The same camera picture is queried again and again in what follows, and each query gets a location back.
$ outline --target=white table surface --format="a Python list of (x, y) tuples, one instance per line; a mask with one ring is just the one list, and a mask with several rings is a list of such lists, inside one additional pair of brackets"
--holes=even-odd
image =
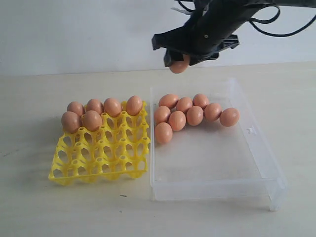
[[(140, 95), (152, 84), (235, 77), (287, 177), (278, 212), (261, 198), (156, 202), (136, 180), (48, 180), (70, 101)], [(316, 236), (316, 62), (0, 77), (0, 236)]]

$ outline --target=egg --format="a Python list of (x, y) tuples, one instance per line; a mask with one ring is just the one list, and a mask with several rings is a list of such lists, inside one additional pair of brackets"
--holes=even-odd
[(168, 122), (170, 114), (171, 111), (167, 106), (163, 105), (158, 107), (154, 112), (155, 123)]
[(91, 99), (91, 100), (89, 100), (88, 103), (87, 103), (86, 110), (87, 111), (94, 110), (98, 114), (102, 114), (104, 112), (103, 104), (98, 99)]
[(61, 117), (61, 124), (66, 132), (75, 133), (81, 127), (81, 120), (76, 113), (67, 111)]
[(225, 127), (234, 126), (239, 120), (239, 111), (235, 108), (225, 109), (219, 117), (220, 123)]
[(98, 112), (89, 110), (83, 117), (83, 124), (89, 131), (96, 131), (102, 125), (102, 118)]
[(177, 132), (186, 125), (186, 116), (182, 111), (175, 111), (170, 115), (168, 122), (172, 130)]
[(172, 128), (166, 122), (161, 122), (155, 127), (155, 139), (160, 144), (166, 144), (172, 139)]
[(83, 115), (85, 113), (83, 105), (81, 103), (77, 102), (77, 101), (71, 102), (67, 106), (67, 111), (74, 112), (74, 113), (76, 113), (79, 116), (81, 116), (81, 115)]
[(137, 115), (143, 108), (143, 101), (142, 99), (134, 95), (130, 97), (126, 103), (126, 111), (129, 115), (135, 116)]
[(176, 107), (178, 100), (179, 100), (178, 95), (167, 94), (167, 95), (164, 95), (159, 100), (159, 106), (166, 105), (169, 109), (173, 109), (174, 107)]
[(202, 109), (205, 109), (205, 107), (209, 104), (209, 100), (206, 95), (204, 94), (197, 94), (193, 98), (193, 105), (200, 106)]
[(183, 113), (186, 113), (189, 108), (193, 106), (192, 99), (190, 97), (183, 97), (181, 98), (176, 106), (176, 109), (179, 111), (182, 111)]
[(204, 109), (204, 117), (210, 121), (216, 121), (222, 113), (222, 106), (219, 103), (211, 103)]
[(104, 112), (111, 117), (117, 117), (122, 111), (122, 105), (116, 98), (108, 98), (104, 101)]
[(190, 56), (183, 54), (183, 61), (174, 62), (169, 68), (173, 73), (182, 73), (190, 63)]
[(187, 121), (191, 126), (199, 125), (203, 120), (203, 109), (200, 106), (193, 106), (187, 112)]

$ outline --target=black cable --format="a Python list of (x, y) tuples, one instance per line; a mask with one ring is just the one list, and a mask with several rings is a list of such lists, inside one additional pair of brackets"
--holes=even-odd
[(260, 23), (260, 24), (269, 24), (269, 23), (272, 23), (272, 22), (274, 22), (275, 20), (278, 19), (278, 17), (280, 16), (280, 13), (281, 13), (279, 6), (274, 5), (274, 4), (269, 4), (269, 5), (265, 6), (264, 8), (269, 7), (269, 6), (273, 6), (273, 7), (277, 8), (277, 14), (274, 17), (272, 17), (269, 20), (259, 20), (257, 18), (250, 18), (248, 20), (248, 22), (253, 26), (253, 28), (255, 28), (257, 31), (259, 31), (260, 33), (262, 33), (264, 35), (267, 35), (267, 36), (272, 36), (272, 37), (289, 37), (289, 36), (293, 36), (293, 35), (296, 35), (296, 34), (300, 33), (301, 31), (305, 30), (308, 26), (310, 26), (316, 20), (316, 15), (315, 15), (306, 25), (304, 25), (303, 27), (299, 28), (298, 30), (293, 31), (293, 32), (288, 33), (288, 34), (269, 33), (269, 32), (266, 32), (266, 31), (260, 29), (258, 26), (256, 26), (254, 24), (254, 22), (257, 22), (257, 23)]
[(187, 8), (186, 6), (184, 6), (184, 4), (181, 2), (181, 0), (177, 0), (177, 2), (180, 4), (180, 6), (183, 7), (183, 9), (185, 9), (188, 12), (193, 12), (194, 10)]

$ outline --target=yellow egg tray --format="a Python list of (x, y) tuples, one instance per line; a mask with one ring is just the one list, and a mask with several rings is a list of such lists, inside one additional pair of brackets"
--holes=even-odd
[(103, 125), (97, 131), (80, 127), (74, 134), (64, 132), (57, 143), (49, 179), (69, 185), (74, 180), (93, 183), (99, 177), (115, 180), (122, 174), (142, 176), (148, 170), (150, 144), (146, 105), (143, 101), (140, 113), (131, 116), (125, 111), (124, 101), (118, 117), (101, 114)]

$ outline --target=clear plastic container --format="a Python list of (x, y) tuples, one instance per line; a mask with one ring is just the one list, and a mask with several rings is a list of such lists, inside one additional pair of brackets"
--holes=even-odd
[(223, 109), (237, 108), (240, 120), (233, 127), (218, 121), (174, 132), (160, 146), (151, 126), (151, 185), (156, 200), (269, 196), (270, 210), (278, 210), (287, 182), (260, 131), (237, 81), (155, 86), (151, 88), (151, 124), (159, 99), (168, 93), (179, 97), (197, 93), (218, 102)]

